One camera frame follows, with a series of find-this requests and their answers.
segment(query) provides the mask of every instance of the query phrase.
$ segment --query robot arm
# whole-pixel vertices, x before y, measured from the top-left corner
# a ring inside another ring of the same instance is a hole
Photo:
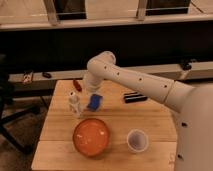
[[[120,68],[115,62],[115,56],[108,51],[93,57],[87,64],[89,72],[84,76],[86,89],[95,92],[101,81],[108,79],[165,104],[176,112],[180,112],[185,96],[193,89],[171,79]]]
[[[95,92],[109,79],[163,103],[178,115],[175,171],[213,170],[213,85],[192,87],[178,81],[115,66],[111,52],[92,58],[84,77],[85,88]]]

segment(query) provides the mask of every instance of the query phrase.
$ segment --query orange bowl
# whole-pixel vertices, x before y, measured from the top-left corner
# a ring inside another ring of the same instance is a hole
[[[109,130],[100,119],[85,119],[76,126],[73,143],[81,154],[88,157],[97,156],[109,144]]]

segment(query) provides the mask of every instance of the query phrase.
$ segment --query white cup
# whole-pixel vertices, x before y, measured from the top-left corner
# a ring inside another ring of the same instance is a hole
[[[133,129],[127,135],[127,144],[133,153],[143,152],[149,146],[148,136],[139,129]]]

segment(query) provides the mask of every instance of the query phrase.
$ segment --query small bottle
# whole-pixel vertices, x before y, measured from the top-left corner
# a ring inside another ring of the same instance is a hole
[[[80,98],[76,95],[75,92],[71,92],[69,94],[69,105],[75,117],[80,118],[82,116],[83,110],[80,104]]]

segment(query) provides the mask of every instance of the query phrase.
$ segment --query wooden table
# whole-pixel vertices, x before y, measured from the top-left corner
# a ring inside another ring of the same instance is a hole
[[[32,163],[34,171],[172,171],[177,134],[166,107],[152,100],[125,104],[123,94],[132,92],[111,81],[102,83],[103,101],[97,112],[84,112],[85,118],[99,118],[110,130],[110,144],[97,158],[86,158],[73,146],[76,119],[69,108],[68,95],[74,91],[72,81],[58,81],[50,108],[41,132],[40,141]],[[88,95],[78,93],[83,105]],[[149,137],[148,149],[132,154],[126,144],[131,129],[141,129]]]

